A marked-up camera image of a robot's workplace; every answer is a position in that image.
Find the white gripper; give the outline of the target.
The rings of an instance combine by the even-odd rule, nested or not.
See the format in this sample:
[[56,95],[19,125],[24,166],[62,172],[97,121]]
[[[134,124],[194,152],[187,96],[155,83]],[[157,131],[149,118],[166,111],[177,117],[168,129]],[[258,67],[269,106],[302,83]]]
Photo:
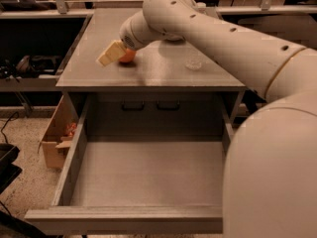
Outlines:
[[160,41],[165,35],[152,29],[143,12],[137,12],[128,18],[119,31],[121,41],[113,41],[96,60],[98,64],[107,66],[108,64],[122,58],[126,54],[126,48],[137,51],[154,41]]

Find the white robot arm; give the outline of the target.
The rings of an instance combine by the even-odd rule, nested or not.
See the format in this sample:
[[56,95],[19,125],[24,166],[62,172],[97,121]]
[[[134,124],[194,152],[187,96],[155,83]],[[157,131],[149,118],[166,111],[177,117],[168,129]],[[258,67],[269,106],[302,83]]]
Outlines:
[[186,40],[248,89],[250,116],[224,169],[225,238],[317,238],[315,51],[209,17],[192,0],[144,0],[98,61],[169,37]]

